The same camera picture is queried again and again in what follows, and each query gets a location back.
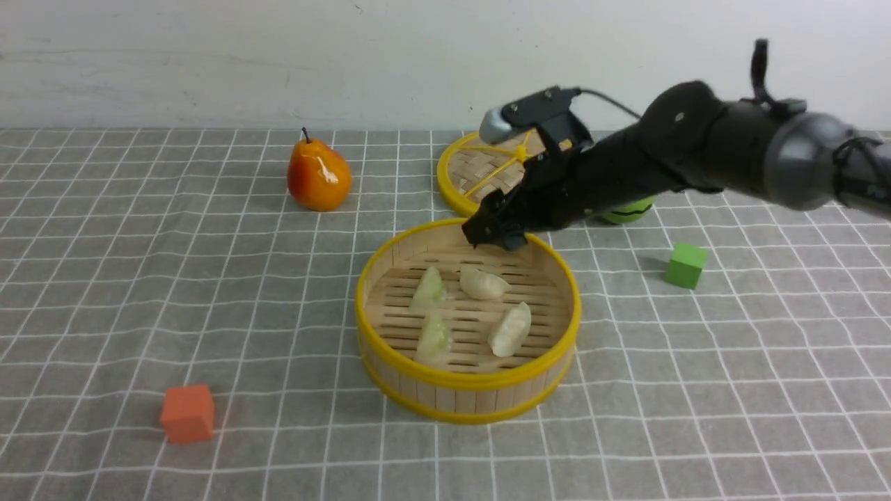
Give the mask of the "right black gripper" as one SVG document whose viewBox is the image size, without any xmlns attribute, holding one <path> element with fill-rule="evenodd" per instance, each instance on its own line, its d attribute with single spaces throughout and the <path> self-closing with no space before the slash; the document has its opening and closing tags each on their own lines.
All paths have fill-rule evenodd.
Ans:
<svg viewBox="0 0 891 501">
<path fill-rule="evenodd" d="M 515 253 L 529 232 L 563 230 L 679 185 L 679 175 L 640 146 L 636 129 L 624 128 L 585 148 L 529 159 L 521 183 L 488 193 L 462 232 L 468 244 Z"/>
</svg>

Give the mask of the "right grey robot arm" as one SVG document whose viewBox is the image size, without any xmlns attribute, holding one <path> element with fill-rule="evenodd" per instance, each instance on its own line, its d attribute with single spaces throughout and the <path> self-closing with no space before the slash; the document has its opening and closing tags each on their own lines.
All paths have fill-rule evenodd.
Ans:
<svg viewBox="0 0 891 501">
<path fill-rule="evenodd" d="M 583 88 L 553 86 L 494 108 L 478 134 L 495 145 L 535 130 L 544 152 L 521 181 L 488 193 L 462 224 L 473 246 L 514 251 L 666 191 L 730 190 L 796 212 L 829 202 L 889 219 L 889 145 L 802 100 L 723 101 L 702 81 L 662 92 L 634 123 L 599 140 L 571 111 Z"/>
</svg>

